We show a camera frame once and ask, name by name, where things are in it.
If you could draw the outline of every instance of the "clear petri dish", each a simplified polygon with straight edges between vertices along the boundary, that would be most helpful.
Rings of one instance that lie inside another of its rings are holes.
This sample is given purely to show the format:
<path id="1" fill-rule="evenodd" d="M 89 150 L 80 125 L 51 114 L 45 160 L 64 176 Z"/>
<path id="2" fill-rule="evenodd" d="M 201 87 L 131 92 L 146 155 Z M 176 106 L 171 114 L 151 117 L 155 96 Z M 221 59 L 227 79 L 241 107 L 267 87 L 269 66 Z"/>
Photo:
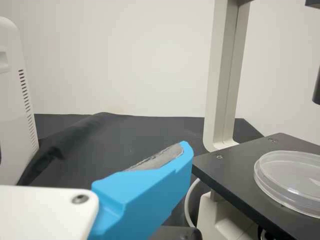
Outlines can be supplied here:
<path id="1" fill-rule="evenodd" d="M 283 206 L 320 219 L 320 155 L 268 152 L 254 164 L 254 180 Z"/>

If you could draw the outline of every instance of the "black fabric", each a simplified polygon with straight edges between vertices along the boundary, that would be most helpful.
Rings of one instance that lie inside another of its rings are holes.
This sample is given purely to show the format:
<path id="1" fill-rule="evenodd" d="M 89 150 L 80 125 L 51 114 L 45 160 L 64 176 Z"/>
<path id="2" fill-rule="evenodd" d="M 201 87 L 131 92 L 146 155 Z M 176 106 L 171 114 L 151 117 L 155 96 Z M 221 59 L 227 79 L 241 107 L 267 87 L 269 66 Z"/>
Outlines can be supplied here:
<path id="1" fill-rule="evenodd" d="M 189 142 L 195 156 L 207 153 L 202 141 L 202 117 L 35 114 L 35 123 L 40 149 L 19 181 L 21 185 L 90 189 L 93 181 L 183 140 Z M 235 141 L 260 137 L 248 122 L 236 119 Z M 208 190 L 200 184 L 192 195 L 192 219 L 197 219 L 200 196 Z M 173 210 L 166 225 L 186 226 L 183 202 Z"/>

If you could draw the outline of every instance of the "white cable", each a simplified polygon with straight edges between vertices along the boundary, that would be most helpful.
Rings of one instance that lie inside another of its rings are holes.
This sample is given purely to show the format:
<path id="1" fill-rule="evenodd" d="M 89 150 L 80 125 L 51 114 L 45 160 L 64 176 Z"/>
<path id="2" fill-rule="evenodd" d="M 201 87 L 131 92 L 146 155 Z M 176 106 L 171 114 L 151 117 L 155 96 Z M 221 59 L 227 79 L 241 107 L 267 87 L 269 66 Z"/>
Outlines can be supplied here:
<path id="1" fill-rule="evenodd" d="M 188 223 L 188 225 L 192 228 L 195 228 L 196 226 L 191 220 L 190 213 L 189 213 L 189 200 L 190 200 L 190 195 L 192 191 L 195 189 L 196 185 L 200 182 L 200 179 L 197 178 L 189 187 L 188 192 L 186 193 L 185 199 L 184 199 L 184 216 L 185 220 Z"/>

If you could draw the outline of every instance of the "vent grille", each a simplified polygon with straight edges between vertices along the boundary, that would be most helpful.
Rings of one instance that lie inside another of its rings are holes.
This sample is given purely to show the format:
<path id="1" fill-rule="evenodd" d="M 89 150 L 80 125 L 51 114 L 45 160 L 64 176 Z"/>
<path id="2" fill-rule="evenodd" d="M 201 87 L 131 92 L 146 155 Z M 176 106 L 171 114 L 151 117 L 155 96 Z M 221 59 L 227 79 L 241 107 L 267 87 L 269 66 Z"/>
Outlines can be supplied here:
<path id="1" fill-rule="evenodd" d="M 26 119 L 27 119 L 28 129 L 29 129 L 29 136 L 32 143 L 33 153 L 35 153 L 37 151 L 37 135 L 36 135 L 36 130 L 34 128 L 34 118 L 31 113 L 31 104 L 29 101 L 28 87 L 27 87 L 25 73 L 23 69 L 20 69 L 18 71 L 18 76 L 20 79 L 21 92 L 22 92 L 24 108 L 26 112 Z"/>

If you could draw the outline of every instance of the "black table surface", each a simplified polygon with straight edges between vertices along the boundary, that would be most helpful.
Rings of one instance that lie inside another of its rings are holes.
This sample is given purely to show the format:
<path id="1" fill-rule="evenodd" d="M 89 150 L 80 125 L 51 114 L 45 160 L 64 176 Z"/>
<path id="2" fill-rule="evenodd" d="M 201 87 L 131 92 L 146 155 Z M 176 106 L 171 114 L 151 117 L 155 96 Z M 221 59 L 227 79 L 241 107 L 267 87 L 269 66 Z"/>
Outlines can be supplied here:
<path id="1" fill-rule="evenodd" d="M 38 138 L 41 146 L 44 146 L 54 140 L 57 134 L 64 134 L 90 115 L 35 114 L 34 117 Z M 93 181 L 127 169 L 183 140 L 189 142 L 195 156 L 207 153 L 202 141 L 203 127 L 203 117 L 145 117 L 104 113 L 104 123 L 99 131 L 88 136 L 65 160 L 55 159 L 31 185 L 90 189 Z M 235 120 L 235 141 L 244 143 L 261 137 L 261 133 L 246 120 Z M 194 223 L 197 222 L 200 197 L 209 190 L 201 182 L 190 196 L 189 212 Z M 164 224 L 188 225 L 184 215 L 184 199 Z"/>
<path id="2" fill-rule="evenodd" d="M 320 219 L 282 206 L 268 197 L 254 180 L 255 162 L 263 154 L 276 150 L 320 155 L 320 146 L 277 133 L 199 155 L 193 160 L 192 173 L 276 239 L 319 239 Z"/>

